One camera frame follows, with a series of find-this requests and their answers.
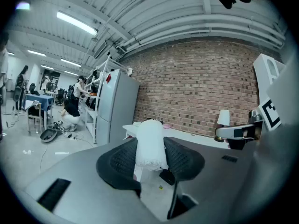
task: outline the desk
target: desk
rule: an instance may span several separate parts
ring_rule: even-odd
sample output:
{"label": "desk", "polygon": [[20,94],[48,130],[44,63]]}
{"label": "desk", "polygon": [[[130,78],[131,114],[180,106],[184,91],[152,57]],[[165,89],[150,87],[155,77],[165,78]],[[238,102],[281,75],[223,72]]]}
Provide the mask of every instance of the desk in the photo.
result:
{"label": "desk", "polygon": [[[127,130],[126,137],[129,135],[132,137],[136,137],[137,135],[137,130],[138,127],[134,125],[124,125],[124,129]],[[210,147],[218,147],[218,148],[224,148],[224,149],[229,149],[228,148],[228,143],[219,143],[215,141],[213,138],[208,138],[192,133],[186,133],[184,131],[176,130],[176,129],[163,129],[162,132],[164,137],[172,137],[172,138],[177,138],[180,140],[186,140],[188,142],[196,143],[196,144],[202,144]]]}
{"label": "desk", "polygon": [[37,100],[39,103],[41,103],[41,110],[43,111],[43,123],[45,130],[47,129],[47,110],[48,107],[51,107],[50,110],[50,118],[52,118],[52,109],[54,104],[54,97],[48,96],[48,95],[29,95],[26,94],[25,99],[23,101],[23,107],[25,107],[26,100]]}
{"label": "desk", "polygon": [[51,91],[46,91],[47,95],[51,95],[54,97],[54,99],[56,98],[56,95],[58,95],[58,92],[51,92]]}

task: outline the pink object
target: pink object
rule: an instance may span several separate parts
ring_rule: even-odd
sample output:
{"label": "pink object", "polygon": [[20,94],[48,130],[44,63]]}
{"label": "pink object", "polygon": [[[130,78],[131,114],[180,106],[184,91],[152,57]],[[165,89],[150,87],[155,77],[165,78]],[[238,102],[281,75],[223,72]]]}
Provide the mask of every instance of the pink object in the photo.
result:
{"label": "pink object", "polygon": [[163,125],[163,128],[164,128],[164,129],[169,129],[169,128],[170,128],[170,125]]}

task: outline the fluorescent light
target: fluorescent light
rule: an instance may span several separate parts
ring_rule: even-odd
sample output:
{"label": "fluorescent light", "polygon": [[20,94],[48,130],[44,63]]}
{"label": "fluorescent light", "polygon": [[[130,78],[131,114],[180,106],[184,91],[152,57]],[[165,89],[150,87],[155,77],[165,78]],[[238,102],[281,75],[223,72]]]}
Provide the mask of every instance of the fluorescent light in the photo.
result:
{"label": "fluorescent light", "polygon": [[77,74],[74,74],[74,73],[71,73],[71,72],[68,72],[68,71],[65,71],[65,73],[69,73],[71,75],[78,76]]}
{"label": "fluorescent light", "polygon": [[40,56],[46,56],[45,54],[42,54],[42,53],[39,53],[39,52],[36,52],[36,51],[28,50],[28,52],[32,53],[32,54],[40,55]]}
{"label": "fluorescent light", "polygon": [[19,2],[15,9],[30,10],[30,4],[27,2]]}
{"label": "fluorescent light", "polygon": [[76,63],[74,63],[74,62],[69,62],[69,61],[64,60],[64,59],[61,59],[61,61],[63,61],[63,62],[67,62],[67,63],[69,63],[69,64],[72,64],[72,65],[75,65],[75,66],[78,66],[78,67],[81,67],[81,65],[78,65],[78,64],[76,64]]}
{"label": "fluorescent light", "polygon": [[44,68],[50,69],[50,70],[54,70],[54,68],[52,68],[52,67],[48,67],[48,66],[45,66],[45,65],[41,65],[41,66],[44,67]]}
{"label": "fluorescent light", "polygon": [[73,24],[74,26],[81,28],[84,31],[86,31],[92,35],[96,35],[98,32],[97,30],[93,29],[92,27],[90,27],[90,26],[84,24],[83,22],[81,22],[67,14],[64,14],[62,12],[57,12],[57,18],[64,20],[66,22],[69,22],[70,24]]}

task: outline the red sticker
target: red sticker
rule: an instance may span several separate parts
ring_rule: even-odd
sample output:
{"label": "red sticker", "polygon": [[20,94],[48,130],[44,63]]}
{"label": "red sticker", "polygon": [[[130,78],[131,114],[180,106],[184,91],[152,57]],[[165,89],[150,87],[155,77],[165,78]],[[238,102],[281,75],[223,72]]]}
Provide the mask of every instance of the red sticker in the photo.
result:
{"label": "red sticker", "polygon": [[109,74],[109,76],[106,79],[106,82],[109,83],[109,81],[111,80],[111,74]]}

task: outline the ceiling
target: ceiling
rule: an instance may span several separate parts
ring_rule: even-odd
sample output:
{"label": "ceiling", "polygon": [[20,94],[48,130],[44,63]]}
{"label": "ceiling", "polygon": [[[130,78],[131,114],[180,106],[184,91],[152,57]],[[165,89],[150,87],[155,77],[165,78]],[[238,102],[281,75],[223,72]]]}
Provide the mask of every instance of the ceiling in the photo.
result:
{"label": "ceiling", "polygon": [[[218,0],[26,0],[30,10],[17,10],[7,26],[10,34],[8,51],[16,56],[36,59],[40,64],[53,67],[58,71],[89,74],[99,65],[110,51],[114,59],[124,55],[128,47],[136,48],[127,56],[168,40],[193,36],[228,36],[255,42],[271,49],[280,49],[284,42],[286,26],[278,11],[268,0],[252,0],[249,4],[237,0],[233,8],[226,9]],[[56,17],[57,11],[69,14],[98,30],[93,36]],[[172,23],[174,19],[195,15],[186,21]],[[236,22],[228,17],[218,19],[218,15],[233,18],[247,18],[282,34],[278,36],[264,28]],[[183,27],[202,24],[201,28]],[[158,41],[150,39],[148,45],[140,46],[134,36],[148,31],[142,40],[161,33]],[[107,41],[111,45],[97,59],[94,54]],[[27,50],[44,53],[46,57],[29,54]],[[65,59],[82,65],[81,68],[60,61]]]}

